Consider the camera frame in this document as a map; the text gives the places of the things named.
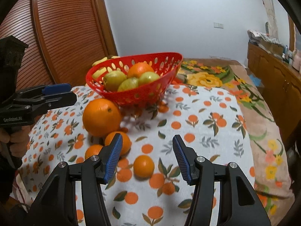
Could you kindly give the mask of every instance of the tablecloth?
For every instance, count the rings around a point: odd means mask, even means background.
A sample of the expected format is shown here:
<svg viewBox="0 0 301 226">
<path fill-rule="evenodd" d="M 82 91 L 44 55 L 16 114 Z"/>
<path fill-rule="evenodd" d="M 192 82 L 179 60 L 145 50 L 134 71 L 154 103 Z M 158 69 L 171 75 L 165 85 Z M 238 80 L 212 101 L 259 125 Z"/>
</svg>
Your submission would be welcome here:
<svg viewBox="0 0 301 226">
<path fill-rule="evenodd" d="M 20 175 L 33 199 L 58 162 L 83 162 L 87 148 L 102 142 L 90 136 L 82 124 L 85 106 L 99 96 L 89 87 L 73 90 L 78 95 L 76 104 L 49 111 L 30 133 Z M 158 105 L 125 113 L 121 128 L 132 141 L 131 150 L 118 163 L 109 184 L 101 186 L 112 225 L 184 225 L 194 186 L 188 186 L 180 174 L 172 148 L 175 134 L 214 163 L 236 162 L 254 184 L 244 118 L 228 91 L 171 85 Z M 152 158 L 155 171 L 151 179 L 141 181 L 133 175 L 132 167 L 142 154 Z M 219 184 L 215 189 L 211 225 L 217 222 Z M 78 222 L 84 225 L 80 183 L 76 184 L 76 198 Z"/>
</svg>

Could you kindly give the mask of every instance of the red basket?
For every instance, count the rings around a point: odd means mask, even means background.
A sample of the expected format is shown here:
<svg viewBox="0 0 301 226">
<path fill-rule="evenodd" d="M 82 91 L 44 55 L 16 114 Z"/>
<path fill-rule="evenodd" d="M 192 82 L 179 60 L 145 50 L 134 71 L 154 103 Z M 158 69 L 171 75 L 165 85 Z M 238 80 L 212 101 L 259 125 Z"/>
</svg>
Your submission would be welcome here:
<svg viewBox="0 0 301 226">
<path fill-rule="evenodd" d="M 145 107 L 163 97 L 166 88 L 177 75 L 182 61 L 183 56 L 179 53 L 152 53 L 109 59 L 92 67 L 86 75 L 86 82 L 99 95 L 119 106 Z M 155 73 L 160 75 L 160 79 L 124 92 L 108 92 L 104 89 L 102 81 L 108 72 L 120 70 L 127 74 L 130 67 L 138 62 L 149 64 Z M 94 80 L 92 75 L 102 68 L 106 68 L 106 71 Z"/>
</svg>

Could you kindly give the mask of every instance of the human hand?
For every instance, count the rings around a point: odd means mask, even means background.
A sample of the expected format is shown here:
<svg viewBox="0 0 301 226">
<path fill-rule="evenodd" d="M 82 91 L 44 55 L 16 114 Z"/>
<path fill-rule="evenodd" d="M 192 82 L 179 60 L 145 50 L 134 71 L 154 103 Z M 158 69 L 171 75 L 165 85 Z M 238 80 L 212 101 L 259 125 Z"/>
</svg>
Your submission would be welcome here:
<svg viewBox="0 0 301 226">
<path fill-rule="evenodd" d="M 9 135 L 4 129 L 0 128 L 0 141 L 3 143 L 11 142 L 10 146 L 11 154 L 15 157 L 23 157 L 27 151 L 27 144 L 29 138 L 30 126 L 23 126 L 20 131 L 17 131 Z"/>
</svg>

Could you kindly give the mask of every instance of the louvered door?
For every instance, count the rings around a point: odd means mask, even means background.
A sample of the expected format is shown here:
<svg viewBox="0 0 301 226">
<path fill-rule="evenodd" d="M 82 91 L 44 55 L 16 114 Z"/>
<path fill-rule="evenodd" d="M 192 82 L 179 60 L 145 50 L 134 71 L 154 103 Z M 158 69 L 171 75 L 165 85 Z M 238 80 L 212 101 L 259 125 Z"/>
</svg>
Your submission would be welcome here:
<svg viewBox="0 0 301 226">
<path fill-rule="evenodd" d="M 19 0 L 0 25 L 0 38 L 13 35 L 29 45 L 25 50 L 17 79 L 17 89 L 53 84 L 34 33 L 30 0 Z"/>
<path fill-rule="evenodd" d="M 85 84 L 93 62 L 107 55 L 94 0 L 37 0 L 42 40 L 60 82 Z"/>
</svg>

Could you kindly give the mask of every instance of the doorframe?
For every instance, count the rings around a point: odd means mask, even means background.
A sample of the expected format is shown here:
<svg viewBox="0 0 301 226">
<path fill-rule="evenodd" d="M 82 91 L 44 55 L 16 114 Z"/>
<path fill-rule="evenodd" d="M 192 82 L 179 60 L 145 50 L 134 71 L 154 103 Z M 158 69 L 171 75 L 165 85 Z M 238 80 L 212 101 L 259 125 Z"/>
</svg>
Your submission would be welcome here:
<svg viewBox="0 0 301 226">
<path fill-rule="evenodd" d="M 104 0 L 94 0 L 94 2 L 108 54 L 118 56 L 105 2 Z"/>
</svg>

